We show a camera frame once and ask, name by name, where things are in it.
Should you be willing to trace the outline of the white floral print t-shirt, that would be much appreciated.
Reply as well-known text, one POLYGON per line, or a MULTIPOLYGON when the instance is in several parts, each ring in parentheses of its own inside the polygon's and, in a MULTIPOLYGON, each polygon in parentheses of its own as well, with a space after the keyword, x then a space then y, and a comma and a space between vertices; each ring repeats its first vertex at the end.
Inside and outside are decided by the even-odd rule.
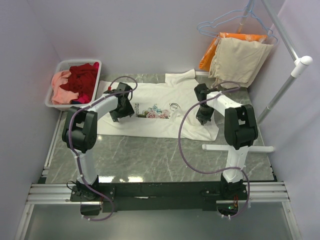
POLYGON ((198 108, 190 109, 197 98, 196 72, 167 73, 163 83, 139 83, 122 79, 134 88, 130 101, 133 116, 114 122, 110 114, 97 123, 99 135, 147 138, 187 138, 197 141, 215 141, 219 128, 211 120, 201 125, 196 118, 198 108))

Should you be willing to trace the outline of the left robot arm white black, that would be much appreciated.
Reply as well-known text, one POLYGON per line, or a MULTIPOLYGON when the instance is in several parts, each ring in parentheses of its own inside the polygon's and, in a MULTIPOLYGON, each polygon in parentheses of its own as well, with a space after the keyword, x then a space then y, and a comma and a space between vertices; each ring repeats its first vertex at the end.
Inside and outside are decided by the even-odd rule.
POLYGON ((115 89, 109 87, 98 99, 83 107, 71 107, 62 131, 62 141, 70 149, 77 168, 77 191, 88 201, 100 195, 99 175, 96 172, 92 149, 98 138, 98 120, 110 114, 113 122, 131 117, 134 109, 130 97, 137 87, 120 82, 115 89))

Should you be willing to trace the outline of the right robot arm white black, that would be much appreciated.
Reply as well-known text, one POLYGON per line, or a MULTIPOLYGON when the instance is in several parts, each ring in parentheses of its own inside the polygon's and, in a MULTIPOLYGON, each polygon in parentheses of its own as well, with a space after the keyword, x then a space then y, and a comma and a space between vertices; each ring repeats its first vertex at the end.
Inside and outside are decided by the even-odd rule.
POLYGON ((211 121, 215 111, 224 117, 224 138, 229 150, 219 193, 222 198, 230 200, 245 189, 242 170, 249 147, 258 138, 254 109, 250 104, 237 103, 217 90, 210 90, 204 83, 198 84, 194 92, 200 102, 196 119, 201 125, 211 121))

